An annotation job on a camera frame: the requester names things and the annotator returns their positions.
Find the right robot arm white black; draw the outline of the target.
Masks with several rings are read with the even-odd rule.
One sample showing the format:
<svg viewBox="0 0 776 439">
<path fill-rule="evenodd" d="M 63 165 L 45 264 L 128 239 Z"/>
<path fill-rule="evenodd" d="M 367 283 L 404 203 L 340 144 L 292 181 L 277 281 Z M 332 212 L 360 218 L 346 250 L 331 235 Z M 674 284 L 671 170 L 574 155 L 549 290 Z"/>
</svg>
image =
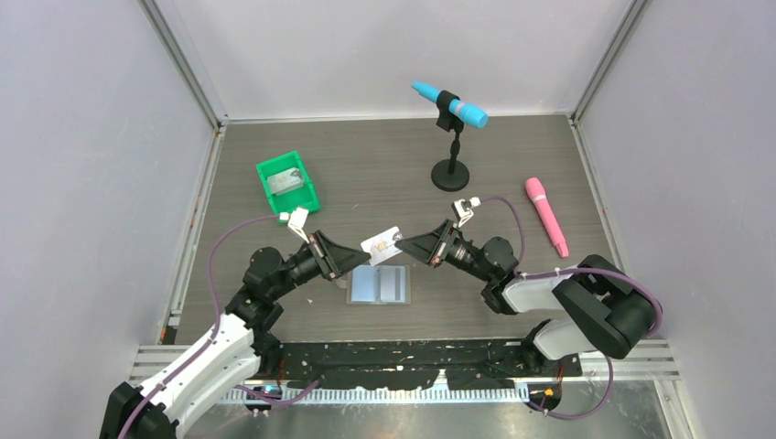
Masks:
<svg viewBox="0 0 776 439">
<path fill-rule="evenodd" d="M 482 301 L 496 314 L 565 312 L 565 318 L 542 323 L 527 337 L 523 365 L 534 375 L 547 374 L 560 358 L 576 353 L 625 359 L 662 323 L 657 299 L 597 254 L 565 269 L 524 273 L 506 239 L 493 237 L 478 247 L 449 219 L 395 246 L 430 267 L 447 263 L 481 280 Z"/>
</svg>

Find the grey leather card holder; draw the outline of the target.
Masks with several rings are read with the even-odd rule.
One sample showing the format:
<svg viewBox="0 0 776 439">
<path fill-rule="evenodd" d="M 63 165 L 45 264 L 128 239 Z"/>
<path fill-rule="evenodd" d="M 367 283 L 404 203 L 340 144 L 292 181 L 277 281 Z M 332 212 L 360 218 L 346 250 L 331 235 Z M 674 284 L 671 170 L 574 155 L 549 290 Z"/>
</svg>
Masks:
<svg viewBox="0 0 776 439">
<path fill-rule="evenodd" d="M 411 302 L 408 265 L 360 265 L 335 284 L 346 292 L 349 305 L 409 305 Z"/>
</svg>

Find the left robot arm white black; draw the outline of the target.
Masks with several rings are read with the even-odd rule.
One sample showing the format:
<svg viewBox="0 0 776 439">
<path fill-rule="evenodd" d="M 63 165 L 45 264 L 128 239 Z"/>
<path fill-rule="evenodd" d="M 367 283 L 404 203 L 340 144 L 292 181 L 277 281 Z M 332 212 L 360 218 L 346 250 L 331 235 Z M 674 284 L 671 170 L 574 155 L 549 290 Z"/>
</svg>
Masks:
<svg viewBox="0 0 776 439">
<path fill-rule="evenodd" d="M 228 391 L 279 371 L 281 343 L 271 328 L 283 312 L 281 297 L 315 278 L 337 280 L 370 259 L 320 230 L 288 257 L 273 247 L 257 250 L 242 287 L 208 332 L 151 378 L 112 391 L 99 436 L 183 437 Z"/>
</svg>

